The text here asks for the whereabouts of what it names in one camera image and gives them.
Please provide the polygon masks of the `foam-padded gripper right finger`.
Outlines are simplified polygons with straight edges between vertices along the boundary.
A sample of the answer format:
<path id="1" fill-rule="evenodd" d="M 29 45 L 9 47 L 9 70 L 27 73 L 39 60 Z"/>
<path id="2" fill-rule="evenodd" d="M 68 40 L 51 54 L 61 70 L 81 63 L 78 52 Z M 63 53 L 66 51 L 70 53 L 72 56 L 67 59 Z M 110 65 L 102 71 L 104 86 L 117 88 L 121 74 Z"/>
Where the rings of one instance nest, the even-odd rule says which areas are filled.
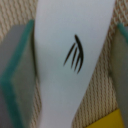
<path id="1" fill-rule="evenodd" d="M 123 115 L 128 115 L 128 27 L 122 23 L 116 27 L 110 62 L 118 106 Z"/>

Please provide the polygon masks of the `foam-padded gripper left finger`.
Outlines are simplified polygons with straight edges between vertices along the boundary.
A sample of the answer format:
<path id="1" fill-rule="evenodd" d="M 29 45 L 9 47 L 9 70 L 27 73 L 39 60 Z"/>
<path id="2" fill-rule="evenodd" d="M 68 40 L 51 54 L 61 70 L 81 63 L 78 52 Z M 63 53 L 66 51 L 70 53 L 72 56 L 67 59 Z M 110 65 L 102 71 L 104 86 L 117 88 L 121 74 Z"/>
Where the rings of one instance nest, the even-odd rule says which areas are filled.
<path id="1" fill-rule="evenodd" d="M 34 21 L 14 25 L 0 44 L 0 128 L 37 128 L 41 111 Z"/>

